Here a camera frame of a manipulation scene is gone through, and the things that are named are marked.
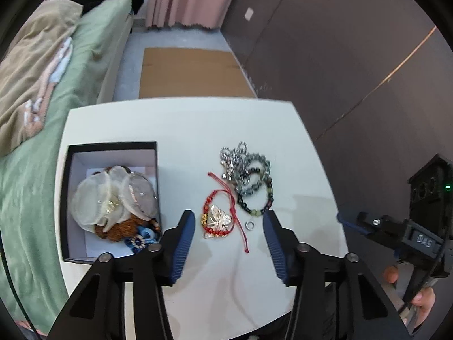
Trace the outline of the right hand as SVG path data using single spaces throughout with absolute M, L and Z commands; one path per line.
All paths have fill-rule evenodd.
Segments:
M 396 267 L 388 266 L 383 273 L 384 280 L 390 284 L 398 280 L 398 269 Z M 417 329 L 423 324 L 429 316 L 433 305 L 435 304 L 436 294 L 432 287 L 424 287 L 412 299 L 412 304 L 418 309 L 418 317 L 414 323 L 414 329 Z

